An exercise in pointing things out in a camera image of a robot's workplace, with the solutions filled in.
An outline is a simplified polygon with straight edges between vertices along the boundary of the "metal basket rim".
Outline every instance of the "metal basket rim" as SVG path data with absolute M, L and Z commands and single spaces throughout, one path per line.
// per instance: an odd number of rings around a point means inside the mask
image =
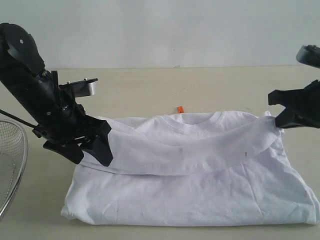
M 13 198 L 15 196 L 15 192 L 17 190 L 17 187 L 20 184 L 22 175 L 23 175 L 23 173 L 25 171 L 25 168 L 26 168 L 26 163 L 27 163 L 27 158 L 28 158 L 28 138 L 27 138 L 27 133 L 26 133 L 25 129 L 19 123 L 17 123 L 16 121 L 8 120 L 8 119 L 1 119 L 0 118 L 0 122 L 5 122 L 5 123 L 8 123 L 8 124 L 12 124 L 12 125 L 15 125 L 17 128 L 19 128 L 19 130 L 21 130 L 21 132 L 22 132 L 23 141 L 24 141 L 23 159 L 22 159 L 22 162 L 21 162 L 21 167 L 19 169 L 19 173 L 18 173 L 17 178 L 16 178 L 16 180 L 15 180 L 15 182 L 13 184 L 13 187 L 12 187 L 10 193 L 8 194 L 7 199 L 5 200 L 2 208 L 0 208 L 0 219 L 1 219 L 3 214 L 4 214 L 4 212 L 6 211 L 6 208 L 11 203 L 11 201 L 13 200 Z

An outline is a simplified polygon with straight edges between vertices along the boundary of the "white t-shirt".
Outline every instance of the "white t-shirt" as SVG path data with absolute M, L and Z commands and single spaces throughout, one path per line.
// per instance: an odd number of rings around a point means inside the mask
M 95 225 L 236 226 L 320 221 L 275 119 L 239 111 L 105 119 L 113 160 L 76 166 L 61 214 Z

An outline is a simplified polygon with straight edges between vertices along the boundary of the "table surface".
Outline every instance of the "table surface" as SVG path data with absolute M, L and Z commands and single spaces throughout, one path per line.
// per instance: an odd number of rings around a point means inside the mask
M 185 112 L 238 110 L 261 116 L 279 114 L 283 107 L 268 106 L 274 89 L 305 87 L 320 76 L 308 66 L 219 67 L 171 69 L 62 69 L 59 82 L 98 78 L 94 96 L 78 98 L 91 116 L 151 117 Z M 35 123 L 2 85 L 0 108 Z M 0 239 L 318 239 L 320 227 L 307 224 L 237 227 L 92 226 L 60 216 L 74 165 L 42 148 L 25 127 L 29 154 L 22 182 L 4 219 Z M 320 196 L 320 132 L 314 128 L 288 129 L 284 146 L 292 166 Z

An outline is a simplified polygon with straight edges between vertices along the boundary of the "wall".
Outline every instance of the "wall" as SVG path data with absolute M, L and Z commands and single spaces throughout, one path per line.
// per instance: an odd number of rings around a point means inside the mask
M 48 68 L 296 64 L 319 44 L 319 0 L 6 0 Z

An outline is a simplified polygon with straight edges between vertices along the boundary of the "orange clothing tag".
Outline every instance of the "orange clothing tag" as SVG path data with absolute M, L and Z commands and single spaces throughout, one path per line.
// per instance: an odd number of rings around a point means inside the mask
M 182 106 L 178 106 L 178 113 L 183 114 L 184 112 L 184 108 Z

